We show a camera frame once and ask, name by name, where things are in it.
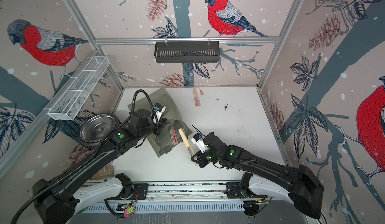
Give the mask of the green canvas tote bag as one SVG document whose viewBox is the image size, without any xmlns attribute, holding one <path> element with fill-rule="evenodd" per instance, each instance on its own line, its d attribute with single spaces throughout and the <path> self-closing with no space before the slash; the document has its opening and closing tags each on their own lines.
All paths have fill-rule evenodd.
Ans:
<svg viewBox="0 0 385 224">
<path fill-rule="evenodd" d="M 147 140 L 156 155 L 161 157 L 183 142 L 179 129 L 182 129 L 186 136 L 192 134 L 192 131 L 183 121 L 180 110 L 166 88 L 156 90 L 149 95 L 149 98 L 155 105 L 153 109 L 158 117 L 160 131 L 159 134 L 149 135 Z"/>
</svg>

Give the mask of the black grey wooden folding fan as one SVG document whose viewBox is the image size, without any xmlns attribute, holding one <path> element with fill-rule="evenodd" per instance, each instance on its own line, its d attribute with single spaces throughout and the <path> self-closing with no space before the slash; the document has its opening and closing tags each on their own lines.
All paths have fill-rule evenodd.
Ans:
<svg viewBox="0 0 385 224">
<path fill-rule="evenodd" d="M 183 143 L 184 143 L 184 145 L 185 145 L 185 147 L 186 147 L 186 149 L 187 149 L 187 151 L 188 151 L 188 153 L 190 155 L 190 158 L 192 158 L 195 155 L 195 153 L 194 153 L 194 151 L 193 151 L 193 149 L 191 147 L 191 144 L 189 143 L 189 140 L 188 140 L 184 130 L 182 128 L 180 128 L 178 130 L 178 132 L 179 132 L 179 134 L 180 134 L 180 136 L 182 138 L 182 141 L 183 141 Z"/>
</svg>

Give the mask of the pink wooden folding fan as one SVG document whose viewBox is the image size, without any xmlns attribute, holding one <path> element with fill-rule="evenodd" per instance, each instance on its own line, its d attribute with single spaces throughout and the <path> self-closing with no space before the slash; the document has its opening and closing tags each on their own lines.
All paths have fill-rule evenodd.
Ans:
<svg viewBox="0 0 385 224">
<path fill-rule="evenodd" d="M 193 94 L 194 94 L 194 102 L 195 102 L 195 106 L 196 107 L 200 107 L 201 106 L 201 102 L 200 102 L 200 96 L 204 95 L 204 92 L 202 89 L 200 88 L 197 88 L 197 87 L 193 87 Z"/>
</svg>

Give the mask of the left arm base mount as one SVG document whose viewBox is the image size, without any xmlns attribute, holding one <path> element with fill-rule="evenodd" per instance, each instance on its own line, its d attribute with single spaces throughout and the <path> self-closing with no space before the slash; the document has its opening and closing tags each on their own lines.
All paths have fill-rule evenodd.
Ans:
<svg viewBox="0 0 385 224">
<path fill-rule="evenodd" d="M 116 197 L 117 200 L 145 200 L 147 196 L 148 183 L 133 182 L 126 174 L 115 176 L 122 184 L 122 190 Z"/>
</svg>

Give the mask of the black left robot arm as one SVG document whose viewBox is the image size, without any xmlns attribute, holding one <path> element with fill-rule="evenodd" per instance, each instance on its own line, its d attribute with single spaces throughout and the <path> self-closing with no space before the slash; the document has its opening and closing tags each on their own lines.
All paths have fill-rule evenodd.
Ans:
<svg viewBox="0 0 385 224">
<path fill-rule="evenodd" d="M 33 185 L 34 207 L 45 224 L 64 224 L 75 214 L 80 199 L 75 192 L 105 165 L 124 155 L 141 139 L 158 135 L 165 107 L 152 111 L 139 109 L 120 126 L 102 137 L 98 148 L 72 168 L 51 180 L 41 179 Z"/>
</svg>

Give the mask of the white mesh wall shelf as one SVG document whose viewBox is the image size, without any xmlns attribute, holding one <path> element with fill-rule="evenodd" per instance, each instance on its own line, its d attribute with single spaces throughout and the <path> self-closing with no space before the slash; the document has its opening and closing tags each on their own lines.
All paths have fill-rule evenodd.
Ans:
<svg viewBox="0 0 385 224">
<path fill-rule="evenodd" d="M 109 65 L 107 57 L 91 57 L 81 72 L 69 79 L 69 87 L 50 107 L 48 115 L 54 120 L 74 120 Z"/>
</svg>

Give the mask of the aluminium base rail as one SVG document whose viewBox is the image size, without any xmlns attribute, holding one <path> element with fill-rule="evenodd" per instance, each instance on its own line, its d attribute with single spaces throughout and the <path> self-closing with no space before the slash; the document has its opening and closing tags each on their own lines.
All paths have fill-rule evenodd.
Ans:
<svg viewBox="0 0 385 224">
<path fill-rule="evenodd" d="M 149 187 L 144 201 L 219 201 L 229 199 L 224 194 L 226 181 L 183 181 L 183 182 L 148 182 Z M 253 176 L 249 189 L 257 195 L 266 195 L 266 199 L 287 201 L 293 203 L 289 192 L 274 182 Z"/>
</svg>

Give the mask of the black right base connector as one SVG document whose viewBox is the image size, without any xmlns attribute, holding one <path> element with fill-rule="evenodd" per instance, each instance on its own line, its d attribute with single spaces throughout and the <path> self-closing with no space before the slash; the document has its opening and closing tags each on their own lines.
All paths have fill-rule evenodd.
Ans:
<svg viewBox="0 0 385 224">
<path fill-rule="evenodd" d="M 247 217 L 255 218 L 255 216 L 260 211 L 260 203 L 259 203 L 259 201 L 246 201 L 246 202 L 243 202 L 243 209 L 244 209 L 244 214 Z"/>
</svg>

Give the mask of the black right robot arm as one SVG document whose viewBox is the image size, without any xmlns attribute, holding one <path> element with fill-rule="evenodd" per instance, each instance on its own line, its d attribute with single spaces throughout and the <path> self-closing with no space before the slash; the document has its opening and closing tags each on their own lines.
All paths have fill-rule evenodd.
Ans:
<svg viewBox="0 0 385 224">
<path fill-rule="evenodd" d="M 295 206 L 302 214 L 321 219 L 324 186 L 310 170 L 277 164 L 249 151 L 227 145 L 214 133 L 197 133 L 192 138 L 199 150 L 191 160 L 204 168 L 209 163 L 221 168 L 236 169 L 244 174 L 239 182 L 228 182 L 224 192 L 230 199 L 247 199 L 245 210 L 248 216 L 255 216 L 251 210 L 256 198 L 279 198 Z"/>
</svg>

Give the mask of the pink small circuit board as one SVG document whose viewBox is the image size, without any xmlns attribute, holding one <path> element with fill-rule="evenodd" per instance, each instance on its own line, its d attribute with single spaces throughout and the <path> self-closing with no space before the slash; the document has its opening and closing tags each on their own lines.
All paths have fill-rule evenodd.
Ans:
<svg viewBox="0 0 385 224">
<path fill-rule="evenodd" d="M 134 213 L 135 213 L 135 206 L 128 207 L 124 211 L 124 219 L 131 217 L 132 215 L 134 215 Z"/>
</svg>

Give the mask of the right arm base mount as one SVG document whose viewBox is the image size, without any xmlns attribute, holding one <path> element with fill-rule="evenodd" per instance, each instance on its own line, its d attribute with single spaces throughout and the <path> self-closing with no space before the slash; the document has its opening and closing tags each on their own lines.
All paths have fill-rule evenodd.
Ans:
<svg viewBox="0 0 385 224">
<path fill-rule="evenodd" d="M 224 194 L 227 195 L 229 199 L 266 199 L 268 196 L 257 195 L 249 189 L 249 181 L 252 176 L 252 173 L 247 172 L 243 174 L 243 177 L 239 182 L 227 182 Z"/>
</svg>

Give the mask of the round steel plate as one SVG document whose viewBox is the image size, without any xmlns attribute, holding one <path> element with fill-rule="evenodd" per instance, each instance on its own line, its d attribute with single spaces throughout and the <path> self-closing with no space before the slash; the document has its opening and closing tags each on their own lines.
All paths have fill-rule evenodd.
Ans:
<svg viewBox="0 0 385 224">
<path fill-rule="evenodd" d="M 102 138 L 120 124 L 114 114 L 98 114 L 84 123 L 79 132 L 79 143 L 93 147 L 97 146 Z"/>
</svg>

